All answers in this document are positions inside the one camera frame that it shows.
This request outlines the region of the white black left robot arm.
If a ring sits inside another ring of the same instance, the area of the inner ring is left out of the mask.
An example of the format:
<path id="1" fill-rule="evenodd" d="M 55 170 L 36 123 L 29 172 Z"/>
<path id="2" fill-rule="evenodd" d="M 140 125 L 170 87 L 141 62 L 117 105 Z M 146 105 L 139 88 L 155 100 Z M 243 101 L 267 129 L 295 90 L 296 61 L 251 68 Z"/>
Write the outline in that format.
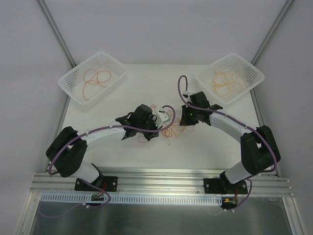
<path id="1" fill-rule="evenodd" d="M 86 181 L 91 190 L 105 188 L 105 177 L 91 163 L 83 160 L 85 153 L 109 141 L 122 141 L 142 133 L 146 140 L 158 137 L 159 130 L 170 119 L 169 115 L 160 110 L 156 114 L 150 107 L 141 104 L 134 112 L 118 117 L 106 129 L 97 131 L 76 131 L 71 126 L 64 128 L 46 151 L 50 161 L 62 177 L 75 176 Z"/>

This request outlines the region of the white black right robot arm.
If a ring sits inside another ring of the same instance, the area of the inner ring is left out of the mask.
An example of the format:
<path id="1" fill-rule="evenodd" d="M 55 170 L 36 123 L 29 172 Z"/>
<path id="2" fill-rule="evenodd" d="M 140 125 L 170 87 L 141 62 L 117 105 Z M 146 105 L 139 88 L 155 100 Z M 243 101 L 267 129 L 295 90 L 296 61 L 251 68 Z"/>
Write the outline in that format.
<path id="1" fill-rule="evenodd" d="M 275 171 L 281 155 L 271 129 L 247 126 L 222 112 L 222 106 L 210 105 L 204 92 L 191 94 L 182 105 L 181 126 L 199 122 L 215 127 L 240 144 L 241 159 L 218 178 L 204 179 L 206 194 L 247 194 L 246 181 L 266 171 Z"/>

